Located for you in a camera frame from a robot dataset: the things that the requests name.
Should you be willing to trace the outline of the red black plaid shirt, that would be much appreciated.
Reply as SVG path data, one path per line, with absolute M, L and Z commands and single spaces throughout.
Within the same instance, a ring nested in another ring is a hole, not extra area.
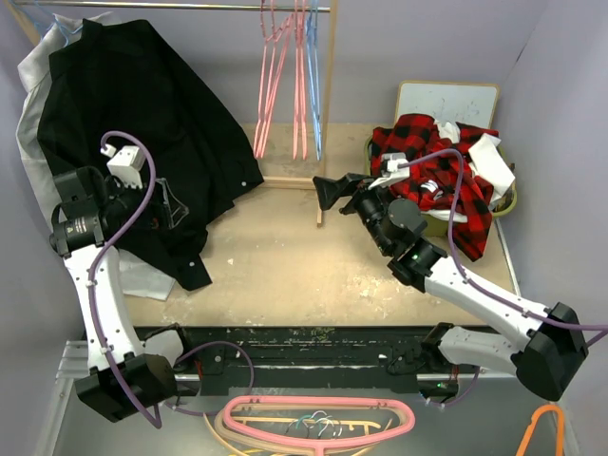
M 409 169 L 409 178 L 390 187 L 396 198 L 417 203 L 423 212 L 447 209 L 456 202 L 456 212 L 465 216 L 465 222 L 456 221 L 452 229 L 454 244 L 472 261 L 480 259 L 492 223 L 489 210 L 493 186 L 481 177 L 474 177 L 470 167 L 469 148 L 483 133 L 498 136 L 493 129 L 484 129 L 465 123 L 465 138 L 458 142 L 440 139 L 435 120 L 424 114 L 405 114 L 392 128 L 378 126 L 371 140 L 370 173 L 380 174 L 381 156 L 403 152 L 411 162 L 447 148 L 459 151 L 464 159 L 459 163 L 452 154 L 443 154 Z

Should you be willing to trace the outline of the blue wire hanger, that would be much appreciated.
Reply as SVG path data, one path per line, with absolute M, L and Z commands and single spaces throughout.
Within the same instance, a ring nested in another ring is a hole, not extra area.
M 322 132 L 320 112 L 320 89 L 318 69 L 318 14 L 319 1 L 311 2 L 308 17 L 305 24 L 307 66 L 309 77 L 309 97 L 312 111 L 313 137 L 316 159 L 322 159 Z

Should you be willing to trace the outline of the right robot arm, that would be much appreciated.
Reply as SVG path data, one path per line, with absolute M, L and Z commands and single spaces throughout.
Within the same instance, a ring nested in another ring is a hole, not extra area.
M 571 307 L 547 307 L 458 268 L 454 257 L 424 238 L 427 223 L 418 206 L 389 197 L 368 176 L 315 177 L 313 185 L 322 210 L 348 199 L 341 214 L 360 217 L 401 284 L 455 304 L 490 327 L 490 332 L 476 332 L 438 324 L 423 342 L 422 357 L 430 370 L 445 371 L 450 365 L 488 368 L 515 376 L 542 399 L 561 399 L 588 355 Z

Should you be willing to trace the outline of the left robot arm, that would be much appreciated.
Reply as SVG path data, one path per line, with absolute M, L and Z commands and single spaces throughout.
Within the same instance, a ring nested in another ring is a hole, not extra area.
M 160 402 L 178 392 L 174 372 L 195 363 L 195 349 L 173 324 L 140 339 L 124 302 L 118 250 L 110 244 L 108 182 L 86 166 L 54 179 L 60 201 L 49 243 L 73 281 L 85 322 L 86 377 L 78 398 L 110 422 L 138 412 L 158 428 Z

